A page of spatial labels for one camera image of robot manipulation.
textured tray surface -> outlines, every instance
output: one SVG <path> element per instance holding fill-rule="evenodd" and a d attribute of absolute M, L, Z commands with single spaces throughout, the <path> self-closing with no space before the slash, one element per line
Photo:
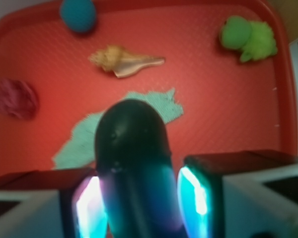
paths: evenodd
<path fill-rule="evenodd" d="M 240 5 L 198 4 L 100 12 L 88 36 L 57 18 L 9 29 L 0 36 L 0 78 L 29 82 L 41 107 L 32 121 L 0 115 L 0 175 L 52 168 L 52 156 L 86 114 L 129 91 L 173 87 L 184 108 L 167 126 L 176 171 L 188 154 L 284 150 L 274 59 L 239 64 L 239 54 L 220 47 L 219 30 L 234 14 L 260 20 Z M 165 56 L 166 63 L 117 79 L 87 59 L 107 44 Z"/>

black cylinder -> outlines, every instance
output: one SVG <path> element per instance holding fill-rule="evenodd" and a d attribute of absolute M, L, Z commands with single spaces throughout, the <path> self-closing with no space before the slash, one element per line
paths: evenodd
<path fill-rule="evenodd" d="M 99 122 L 96 170 L 115 238 L 186 238 L 164 123 L 148 104 L 125 100 Z"/>

red tray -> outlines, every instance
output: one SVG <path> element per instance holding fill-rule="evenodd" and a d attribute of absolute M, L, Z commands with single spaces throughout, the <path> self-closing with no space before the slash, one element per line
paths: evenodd
<path fill-rule="evenodd" d="M 264 0 L 99 0 L 98 25 L 73 34 L 60 2 L 23 9 L 0 21 L 0 79 L 29 82 L 40 111 L 31 121 L 0 115 L 0 175 L 54 166 L 52 156 L 86 114 L 129 91 L 176 89 L 184 115 L 167 125 L 175 171 L 188 154 L 275 149 L 298 152 L 296 96 L 288 41 Z M 221 48 L 219 30 L 231 15 L 264 20 L 279 52 L 240 64 Z M 166 57 L 162 66 L 116 79 L 88 56 L 107 44 Z"/>

tray rim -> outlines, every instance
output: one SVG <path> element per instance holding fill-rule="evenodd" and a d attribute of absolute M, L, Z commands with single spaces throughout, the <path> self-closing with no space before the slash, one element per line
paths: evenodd
<path fill-rule="evenodd" d="M 298 155 L 297 93 L 286 29 L 277 12 L 266 0 L 94 0 L 93 3 L 98 13 L 194 4 L 234 4 L 255 12 L 273 28 L 279 49 L 278 54 L 273 58 L 273 64 L 278 88 L 280 149 L 281 152 Z M 7 14 L 0 19 L 0 38 L 21 24 L 26 26 L 60 19 L 61 4 L 60 0 L 45 2 Z M 286 81 L 278 80 L 280 76 Z"/>

green pom pom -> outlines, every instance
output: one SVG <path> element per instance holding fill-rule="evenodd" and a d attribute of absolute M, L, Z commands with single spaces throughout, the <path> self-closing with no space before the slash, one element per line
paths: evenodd
<path fill-rule="evenodd" d="M 250 22 L 252 26 L 252 35 L 247 44 L 242 47 L 243 54 L 240 58 L 241 62 L 249 60 L 263 60 L 268 56 L 277 53 L 274 32 L 266 22 Z"/>
<path fill-rule="evenodd" d="M 231 16 L 221 29 L 220 42 L 227 49 L 238 50 L 247 43 L 251 33 L 251 24 L 246 19 Z"/>

